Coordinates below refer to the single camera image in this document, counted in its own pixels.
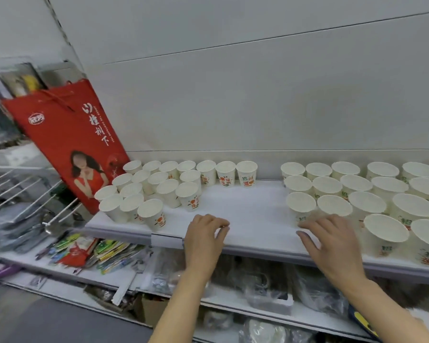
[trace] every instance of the stack of paper cups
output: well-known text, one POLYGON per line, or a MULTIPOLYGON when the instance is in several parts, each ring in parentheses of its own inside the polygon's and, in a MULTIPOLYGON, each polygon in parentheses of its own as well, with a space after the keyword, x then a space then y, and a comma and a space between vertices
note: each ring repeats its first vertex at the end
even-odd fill
POLYGON ((205 160, 197 164, 196 170, 200 172, 202 184, 208 187, 216 184, 216 162, 205 160))
POLYGON ((155 229, 163 227, 166 223, 163 209, 164 203, 159 199, 153 198, 143 202, 138 207, 137 213, 151 229, 155 229))
POLYGON ((402 165, 402 173, 400 176, 400 179, 406 184, 408 184, 412 178, 429 178, 429 165, 420 162, 406 162, 402 165))
POLYGON ((128 216, 120 209, 123 198, 119 194, 108 196, 99 204, 99 210, 105 213, 115 223, 126 223, 128 216))
POLYGON ((241 161, 236 168, 242 187, 251 187, 256 182, 257 164, 255 162, 241 161))
POLYGON ((373 188, 372 182, 367 179, 354 175, 344 175, 340 178, 342 183, 342 197, 348 200, 348 195, 355 191, 369 192, 373 188))
POLYGON ((144 202, 143 194, 128 196, 121 202, 120 209, 128 216, 128 221, 136 224, 144 224, 144 220, 137 213, 138 207, 144 202))
POLYGON ((381 197, 386 202, 385 213, 389 213, 393 204, 393 197, 396 194, 404 193, 409 189, 409 185, 392 177, 374 177, 372 178, 372 193, 381 197))
POLYGON ((185 171, 180 175, 180 180, 185 182, 193 182, 198 185, 197 195, 202 195, 202 180, 200 178, 200 171, 197 170, 189 170, 185 171))
POLYGON ((154 194, 151 184, 148 183, 148 178, 150 175, 151 172, 147 170, 140 170, 132 177, 132 183, 140 183, 143 186, 143 192, 145 195, 154 194))
POLYGON ((303 176, 288 176, 285 179, 285 186, 289 192, 304 192, 312 196, 315 194, 311 180, 303 176))
POLYGON ((181 205, 188 211, 193 211, 199 207, 200 195, 198 190, 199 187, 194 182, 181 183, 176 190, 181 205))
POLYGON ((351 214, 355 231, 364 227, 364 219, 369 214, 381 214, 386 210, 386 203, 381 197, 371 192, 355 191, 348 195, 348 202, 353 206, 351 214))
POLYGON ((393 197, 390 215, 410 230, 415 220, 429 219, 429 201, 416 195, 397 194, 393 197))
POLYGON ((304 192, 292 192, 286 197, 286 204, 291 210, 294 221, 307 220, 316 208, 313 197, 304 192))
POLYGON ((429 178, 412 178, 410 179, 409 194, 422 197, 429 201, 429 178))
POLYGON ((127 173, 131 173, 131 174, 137 173, 142 168, 143 167, 141 166, 141 161, 140 160, 133 160, 133 161, 127 162, 123 166, 123 170, 126 171, 127 173))
POLYGON ((415 220, 411 230, 409 255, 412 260, 429 266, 429 219, 415 220))
POLYGON ((149 171, 150 174, 154 174, 156 172, 159 172, 160 165, 161 163, 158 160, 149 161, 143 165, 143 169, 146 171, 149 171))
POLYGON ((367 165, 367 176, 368 180, 372 180, 375 177, 397 177, 399 175, 399 169, 394 165, 387 162, 371 162, 367 165))
POLYGON ((231 187, 235 184, 235 163, 223 161, 216 165, 219 182, 223 187, 231 187))
POLYGON ((318 199, 323 195, 342 196, 342 183, 331 177, 317 177, 313 180, 315 189, 315 198, 318 199))
POLYGON ((143 194, 143 185, 141 183, 130 183, 122 188, 119 195, 126 198, 135 194, 143 194))
POLYGON ((167 172, 156 172, 149 176, 148 183, 151 184, 153 192, 156 192, 157 186, 168 179, 167 172))
POLYGON ((383 214, 370 214, 364 220, 361 244, 364 253, 373 257, 391 254, 409 238, 409 231, 396 219, 383 214))
POLYGON ((195 162, 192 160, 183 161, 177 166, 177 170, 180 174, 194 169, 195 169, 195 162))
POLYGON ((167 179, 157 186, 156 192, 163 198, 165 204, 170 208, 181 206, 176 190, 179 182, 176 179, 167 179))
POLYGON ((168 179, 180 179, 180 173, 177 170, 178 163, 176 161, 167 161, 159 166, 160 172, 167 172, 168 179))
POLYGON ((341 217, 348 217, 353 213, 353 206, 340 196, 321 196, 317 200, 317 205, 324 215, 337 214, 341 217))
POLYGON ((316 177, 329 177, 332 174, 332 168, 321 162, 312 162, 305 167, 306 176, 313 181, 316 177))
POLYGON ((132 177, 132 174, 124 173, 123 175, 117 176, 115 179, 113 179, 111 184, 115 185, 117 187, 117 190, 120 192, 123 187, 125 187, 129 183, 132 183, 132 177))
POLYGON ((305 174, 305 167, 298 162, 286 162, 281 165, 281 175, 283 180, 289 176, 303 176, 305 174))
POLYGON ((98 202, 101 202, 102 200, 104 200, 105 198, 107 198, 108 196, 111 196, 113 194, 117 194, 116 186, 115 185, 107 185, 106 187, 103 187, 102 189, 98 190, 94 194, 94 198, 98 202))
POLYGON ((359 166, 346 161, 337 161, 332 164, 332 178, 338 181, 344 175, 358 175, 360 173, 359 166))

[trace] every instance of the red bag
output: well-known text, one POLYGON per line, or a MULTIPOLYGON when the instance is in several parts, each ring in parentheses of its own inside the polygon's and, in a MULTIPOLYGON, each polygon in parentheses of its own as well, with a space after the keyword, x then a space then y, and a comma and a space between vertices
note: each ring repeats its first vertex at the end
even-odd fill
POLYGON ((90 213, 97 213, 94 194, 124 173, 129 159, 89 81, 2 102, 90 213))

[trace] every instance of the paper cup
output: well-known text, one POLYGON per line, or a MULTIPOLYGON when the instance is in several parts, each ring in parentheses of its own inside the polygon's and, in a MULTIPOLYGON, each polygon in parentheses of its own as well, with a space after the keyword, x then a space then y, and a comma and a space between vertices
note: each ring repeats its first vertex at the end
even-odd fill
POLYGON ((143 194, 128 196, 122 201, 119 208, 127 214, 128 221, 135 224, 144 224, 144 220, 137 213, 138 207, 144 202, 143 194))
POLYGON ((154 174, 156 172, 159 172, 160 165, 161 165, 160 161, 157 161, 157 160, 149 161, 143 165, 143 169, 146 171, 149 171, 151 174, 154 174))
POLYGON ((357 231, 361 231, 364 228, 364 219, 367 215, 381 214, 386 210, 386 203, 383 199, 371 192, 352 192, 348 195, 348 202, 353 206, 351 219, 357 231))
POLYGON ((341 217, 347 217, 353 213, 351 204, 343 200, 340 196, 324 195, 317 200, 318 208, 325 215, 337 214, 341 217))
POLYGON ((180 173, 177 170, 178 163, 176 161, 167 161, 159 166, 159 171, 167 172, 168 179, 180 179, 180 173))
POLYGON ((332 164, 332 178, 338 181, 344 175, 358 175, 360 173, 359 166, 346 161, 337 161, 332 164))
POLYGON ((142 169, 143 169, 143 166, 141 165, 140 160, 133 160, 133 161, 127 162, 123 166, 124 171, 126 171, 127 173, 131 173, 133 175, 142 169))
POLYGON ((168 179, 167 172, 156 172, 149 176, 148 183, 151 184, 153 192, 156 192, 157 186, 168 179))
POLYGON ((342 197, 342 183, 331 177, 316 177, 313 180, 315 198, 323 195, 335 195, 342 197))
POLYGON ((285 186, 289 189, 289 192, 304 192, 314 196, 313 184, 311 180, 304 176, 287 176, 285 186))
POLYGON ((143 185, 143 192, 145 195, 154 194, 151 184, 148 183, 148 178, 150 175, 151 172, 147 170, 140 170, 132 177, 132 183, 140 183, 141 185, 143 185))
POLYGON ((390 216, 399 220, 410 230, 412 222, 429 219, 429 201, 411 194, 396 194, 393 197, 390 216))
POLYGON ((123 198, 135 195, 135 194, 143 194, 143 185, 141 183, 131 183, 127 184, 122 188, 119 195, 123 198))
POLYGON ((370 181, 375 177, 397 177, 398 175, 399 169, 387 162, 375 161, 367 165, 366 178, 370 181))
POLYGON ((411 236, 408 243, 409 256, 412 260, 429 266, 429 219, 412 222, 411 236))
POLYGON ((416 177, 429 178, 429 165, 420 162, 406 162, 402 165, 400 179, 409 184, 410 179, 416 177))
POLYGON ((179 182, 176 179, 167 179, 157 186, 156 192, 160 194, 164 203, 170 208, 181 206, 181 202, 175 193, 178 185, 179 182))
POLYGON ((108 215, 115 223, 126 223, 128 216, 120 209, 123 198, 119 194, 108 196, 99 204, 99 210, 108 215))
POLYGON ((205 160, 197 164, 197 171, 200 172, 202 184, 210 187, 216 184, 216 162, 205 160))
POLYGON ((195 169, 195 162, 191 161, 191 160, 183 161, 182 163, 180 163, 177 166, 177 170, 180 174, 182 174, 183 172, 186 172, 186 171, 193 170, 193 169, 195 169))
POLYGON ((369 192, 373 188, 372 182, 367 179, 354 176, 354 175, 344 175, 340 178, 340 183, 342 183, 342 197, 345 200, 348 200, 348 195, 355 191, 366 191, 369 192))
POLYGON ((286 162, 281 165, 281 175, 283 180, 289 176, 303 176, 305 174, 305 167, 298 162, 286 162))
POLYGON ((392 177, 372 178, 372 193, 381 197, 386 202, 386 213, 389 213, 393 204, 393 197, 396 194, 404 193, 409 189, 409 185, 403 181, 392 177))
POLYGON ((286 197, 286 204, 297 222, 306 220, 316 208, 315 199, 304 192, 290 193, 286 197))
POLYGON ((199 186, 194 182, 181 183, 176 190, 181 205, 188 211, 193 211, 199 207, 200 195, 198 190, 199 186))
POLYGON ((429 178, 416 177, 410 179, 409 194, 422 197, 429 201, 429 178))
POLYGON ((200 178, 200 171, 189 170, 185 171, 180 175, 181 182, 193 182, 199 186, 197 190, 197 195, 202 195, 202 180, 200 178))
POLYGON ((117 190, 121 192, 123 187, 125 187, 127 184, 132 183, 132 177, 133 175, 130 173, 124 173, 123 175, 117 176, 111 184, 115 185, 117 187, 117 190))
POLYGON ((312 162, 305 167, 305 170, 307 178, 311 181, 316 177, 329 177, 332 173, 332 168, 321 162, 312 162))
POLYGON ((253 161, 241 161, 236 166, 240 185, 251 187, 256 182, 257 164, 253 161))
POLYGON ((373 257, 391 254, 409 238, 409 231, 396 219, 383 214, 370 214, 364 220, 361 245, 363 252, 373 257))
POLYGON ((138 207, 137 213, 151 229, 155 229, 163 227, 166 223, 163 209, 164 203, 157 198, 152 198, 143 202, 138 207))
POLYGON ((222 186, 231 187, 235 184, 235 167, 232 161, 223 161, 216 165, 216 172, 222 186))
POLYGON ((106 187, 103 187, 102 189, 99 189, 94 194, 94 198, 98 202, 101 202, 102 200, 104 200, 105 198, 107 198, 108 196, 111 196, 113 194, 117 194, 117 188, 116 188, 116 186, 115 185, 107 185, 106 187))

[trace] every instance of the woman's hair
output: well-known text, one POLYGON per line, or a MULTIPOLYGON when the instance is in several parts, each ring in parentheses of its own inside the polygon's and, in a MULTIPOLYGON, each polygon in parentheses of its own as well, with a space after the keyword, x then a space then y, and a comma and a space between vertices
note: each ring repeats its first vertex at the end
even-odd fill
POLYGON ((100 169, 100 165, 98 164, 97 161, 95 161, 95 159, 92 156, 87 155, 87 154, 85 154, 83 152, 80 152, 79 150, 74 150, 74 151, 72 151, 72 154, 70 155, 70 161, 71 161, 71 164, 72 164, 72 176, 73 176, 73 178, 77 178, 81 174, 81 169, 79 167, 75 166, 75 164, 73 162, 73 158, 76 155, 84 156, 84 158, 86 159, 86 165, 87 165, 87 167, 90 167, 93 170, 96 170, 98 173, 103 173, 103 171, 100 169))

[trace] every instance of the hand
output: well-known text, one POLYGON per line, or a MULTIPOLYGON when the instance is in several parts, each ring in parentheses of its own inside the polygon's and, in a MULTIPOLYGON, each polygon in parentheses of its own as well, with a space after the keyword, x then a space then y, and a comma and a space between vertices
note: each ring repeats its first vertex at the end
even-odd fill
POLYGON ((196 215, 184 237, 186 270, 205 284, 211 278, 229 232, 229 222, 210 214, 196 215))
POLYGON ((301 222, 299 227, 310 230, 321 242, 318 249, 307 233, 297 232, 315 264, 336 288, 343 293, 356 291, 367 280, 359 242, 348 220, 334 214, 301 222))

